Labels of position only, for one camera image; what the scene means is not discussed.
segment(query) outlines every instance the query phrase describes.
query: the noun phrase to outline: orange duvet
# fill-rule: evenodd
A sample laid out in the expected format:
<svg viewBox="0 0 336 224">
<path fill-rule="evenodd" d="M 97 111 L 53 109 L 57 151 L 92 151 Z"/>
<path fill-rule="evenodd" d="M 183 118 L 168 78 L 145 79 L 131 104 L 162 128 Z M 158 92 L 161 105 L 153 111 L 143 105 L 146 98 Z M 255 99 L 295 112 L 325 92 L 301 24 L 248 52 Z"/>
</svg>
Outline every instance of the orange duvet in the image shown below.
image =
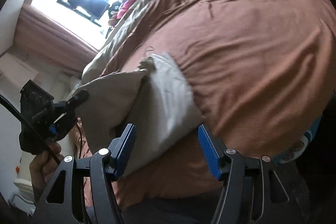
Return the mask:
<svg viewBox="0 0 336 224">
<path fill-rule="evenodd" d="M 213 134 L 251 157 L 290 147 L 336 87 L 336 12 L 329 0 L 153 0 L 104 74 L 168 52 Z M 113 187 L 121 208 L 220 187 L 196 131 Z"/>
</svg>

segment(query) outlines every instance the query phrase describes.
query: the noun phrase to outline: black clamp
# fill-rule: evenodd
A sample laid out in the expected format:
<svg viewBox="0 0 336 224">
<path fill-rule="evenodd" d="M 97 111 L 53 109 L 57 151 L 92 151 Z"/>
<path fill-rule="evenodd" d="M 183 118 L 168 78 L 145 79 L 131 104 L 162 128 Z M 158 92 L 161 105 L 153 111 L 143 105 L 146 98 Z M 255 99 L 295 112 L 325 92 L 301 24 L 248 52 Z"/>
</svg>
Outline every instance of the black clamp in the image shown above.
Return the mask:
<svg viewBox="0 0 336 224">
<path fill-rule="evenodd" d="M 219 181 L 226 179 L 212 224 L 237 224 L 245 178 L 252 178 L 252 199 L 246 223 L 304 223 L 300 209 L 290 191 L 286 191 L 268 156 L 260 159 L 243 157 L 215 138 L 205 124 L 198 130 L 209 170 Z"/>
<path fill-rule="evenodd" d="M 128 124 L 120 138 L 93 156 L 80 160 L 66 156 L 44 189 L 31 223 L 91 224 L 83 185 L 83 177 L 90 177 L 97 223 L 123 224 L 111 182 L 124 174 L 135 139 L 135 126 Z"/>
</svg>

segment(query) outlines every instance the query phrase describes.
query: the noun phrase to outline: curtain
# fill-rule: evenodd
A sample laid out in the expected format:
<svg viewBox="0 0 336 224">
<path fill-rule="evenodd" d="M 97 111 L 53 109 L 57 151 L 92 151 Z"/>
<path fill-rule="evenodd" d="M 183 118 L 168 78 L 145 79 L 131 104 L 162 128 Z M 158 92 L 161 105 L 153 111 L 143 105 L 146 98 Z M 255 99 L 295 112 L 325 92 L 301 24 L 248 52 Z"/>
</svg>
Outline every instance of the curtain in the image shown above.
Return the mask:
<svg viewBox="0 0 336 224">
<path fill-rule="evenodd" d="M 13 44 L 76 77 L 98 53 L 73 32 L 27 4 L 20 11 Z"/>
</svg>

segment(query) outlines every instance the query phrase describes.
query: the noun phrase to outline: hand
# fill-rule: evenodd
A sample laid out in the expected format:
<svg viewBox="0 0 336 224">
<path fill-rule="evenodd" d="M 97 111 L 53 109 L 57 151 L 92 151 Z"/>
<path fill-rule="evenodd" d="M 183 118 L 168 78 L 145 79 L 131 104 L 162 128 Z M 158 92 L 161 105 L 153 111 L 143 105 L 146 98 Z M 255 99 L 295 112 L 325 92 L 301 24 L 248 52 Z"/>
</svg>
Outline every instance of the hand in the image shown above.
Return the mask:
<svg viewBox="0 0 336 224">
<path fill-rule="evenodd" d="M 61 146 L 55 142 L 49 145 L 49 147 L 55 153 L 57 158 L 62 161 L 64 157 L 60 154 L 62 150 Z M 56 169 L 56 161 L 51 157 L 49 158 L 47 151 L 43 151 L 42 154 L 36 155 L 29 165 L 31 183 L 37 189 L 43 190 Z"/>
</svg>

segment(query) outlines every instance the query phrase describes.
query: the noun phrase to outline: metal bolt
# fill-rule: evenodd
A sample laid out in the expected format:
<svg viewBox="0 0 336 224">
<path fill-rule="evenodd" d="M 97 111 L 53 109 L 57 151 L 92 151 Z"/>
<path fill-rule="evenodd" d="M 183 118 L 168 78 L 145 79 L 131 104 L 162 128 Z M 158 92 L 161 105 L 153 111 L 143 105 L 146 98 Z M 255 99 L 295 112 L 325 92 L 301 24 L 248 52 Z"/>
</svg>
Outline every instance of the metal bolt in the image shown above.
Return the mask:
<svg viewBox="0 0 336 224">
<path fill-rule="evenodd" d="M 64 161 L 65 161 L 65 162 L 70 162 L 70 161 L 72 161 L 72 156 L 66 156 L 66 157 L 64 158 Z"/>
<path fill-rule="evenodd" d="M 236 151 L 233 148 L 228 148 L 226 150 L 226 153 L 228 153 L 229 155 L 234 155 L 236 153 Z"/>
<path fill-rule="evenodd" d="M 109 150 L 108 150 L 107 148 L 102 148 L 101 150 L 99 150 L 98 153 L 99 153 L 100 155 L 104 156 L 104 155 L 106 155 L 108 152 L 109 152 Z"/>
<path fill-rule="evenodd" d="M 269 156 L 263 156 L 262 160 L 265 161 L 265 162 L 270 162 L 271 158 Z"/>
</svg>

